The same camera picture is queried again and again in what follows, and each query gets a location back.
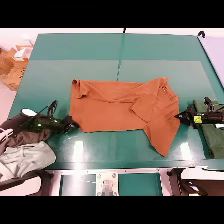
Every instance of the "white wall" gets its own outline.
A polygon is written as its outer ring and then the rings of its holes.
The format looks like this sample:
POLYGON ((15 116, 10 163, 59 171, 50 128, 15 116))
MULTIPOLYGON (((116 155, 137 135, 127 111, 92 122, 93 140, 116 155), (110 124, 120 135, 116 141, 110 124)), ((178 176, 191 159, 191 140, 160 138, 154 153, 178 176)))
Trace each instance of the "white wall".
MULTIPOLYGON (((223 28, 127 28, 126 33, 195 35, 204 30, 207 36, 224 36, 223 28)), ((0 47, 34 44, 39 33, 122 33, 123 28, 0 28, 0 47)))
POLYGON ((0 28, 0 47, 10 50, 15 45, 34 44, 40 33, 122 33, 123 28, 0 28))

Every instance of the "orange-brown cloth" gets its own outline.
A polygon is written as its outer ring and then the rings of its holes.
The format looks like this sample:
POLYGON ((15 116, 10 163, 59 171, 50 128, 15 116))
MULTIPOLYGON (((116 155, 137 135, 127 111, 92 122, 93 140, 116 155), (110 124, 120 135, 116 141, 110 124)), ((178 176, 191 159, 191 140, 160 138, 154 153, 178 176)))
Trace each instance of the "orange-brown cloth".
POLYGON ((143 129, 166 156, 180 126, 168 78, 149 82, 73 80, 70 115, 84 132, 143 129))

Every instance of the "green cloth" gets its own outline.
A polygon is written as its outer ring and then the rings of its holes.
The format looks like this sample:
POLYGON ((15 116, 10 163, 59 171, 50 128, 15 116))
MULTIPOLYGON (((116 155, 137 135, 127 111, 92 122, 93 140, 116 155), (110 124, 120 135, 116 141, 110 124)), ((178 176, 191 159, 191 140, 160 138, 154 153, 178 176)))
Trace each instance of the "green cloth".
MULTIPOLYGON (((208 106, 200 100, 194 100, 194 105, 197 112, 206 112, 208 106)), ((223 105, 214 105, 215 110, 219 109, 223 105)), ((215 128, 213 124, 201 125, 205 140, 208 147, 215 159, 224 158, 224 130, 215 128)))

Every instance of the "purple surface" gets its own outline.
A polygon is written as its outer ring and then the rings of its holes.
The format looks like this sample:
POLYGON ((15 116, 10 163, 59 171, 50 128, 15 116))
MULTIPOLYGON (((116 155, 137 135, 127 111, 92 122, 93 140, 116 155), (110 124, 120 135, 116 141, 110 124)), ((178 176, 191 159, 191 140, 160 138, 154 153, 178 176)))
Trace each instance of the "purple surface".
POLYGON ((224 87, 224 37, 199 37, 219 80, 224 87))

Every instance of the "tabletop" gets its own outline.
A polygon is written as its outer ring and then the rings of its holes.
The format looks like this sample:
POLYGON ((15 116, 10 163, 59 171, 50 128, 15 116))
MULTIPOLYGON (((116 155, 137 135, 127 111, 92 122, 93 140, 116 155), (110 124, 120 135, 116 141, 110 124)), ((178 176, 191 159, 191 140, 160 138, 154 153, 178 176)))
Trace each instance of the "tabletop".
MULTIPOLYGON (((73 79, 144 82, 168 77, 180 111, 205 96, 224 103, 216 73, 195 36, 156 34, 41 34, 17 92, 10 117, 21 108, 40 111, 58 100, 56 118, 69 114, 73 79)), ((47 141, 57 160, 48 169, 116 169, 209 166, 201 129, 181 124, 167 157, 159 155, 142 130, 54 135, 47 141)))

